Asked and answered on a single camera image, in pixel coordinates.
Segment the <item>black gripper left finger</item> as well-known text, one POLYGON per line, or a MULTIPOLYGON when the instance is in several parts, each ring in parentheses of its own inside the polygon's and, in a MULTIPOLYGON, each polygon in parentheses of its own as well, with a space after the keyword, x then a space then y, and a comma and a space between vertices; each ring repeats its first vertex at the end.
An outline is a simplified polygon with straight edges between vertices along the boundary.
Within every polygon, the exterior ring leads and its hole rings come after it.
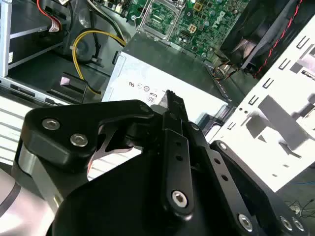
POLYGON ((163 97, 162 114, 140 100, 38 108, 25 116, 17 161, 31 156, 58 177, 65 199, 89 183, 83 174, 96 159, 142 147, 162 161, 162 204, 176 217, 190 218, 194 207, 189 141, 183 135, 188 119, 184 101, 172 91, 163 97), (29 156, 22 157, 23 151, 29 156))

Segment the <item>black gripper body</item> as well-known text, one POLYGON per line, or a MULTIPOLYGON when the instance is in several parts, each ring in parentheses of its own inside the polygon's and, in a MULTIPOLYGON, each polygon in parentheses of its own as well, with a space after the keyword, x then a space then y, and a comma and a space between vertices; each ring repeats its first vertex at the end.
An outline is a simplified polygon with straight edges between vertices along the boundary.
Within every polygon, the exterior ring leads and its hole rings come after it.
POLYGON ((208 146, 191 146, 193 203, 189 221, 162 204, 162 161, 153 153, 132 158, 74 190, 60 206, 55 236, 246 236, 219 189, 214 166, 222 164, 208 146))

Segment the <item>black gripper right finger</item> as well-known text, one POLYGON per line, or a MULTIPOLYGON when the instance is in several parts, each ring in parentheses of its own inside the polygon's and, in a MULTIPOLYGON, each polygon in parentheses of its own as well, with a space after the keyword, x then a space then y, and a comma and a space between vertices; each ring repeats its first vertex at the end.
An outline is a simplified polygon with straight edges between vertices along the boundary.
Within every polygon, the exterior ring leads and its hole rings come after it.
POLYGON ((193 164, 194 212, 185 236, 308 236, 310 230, 224 142, 209 144, 185 120, 193 164))

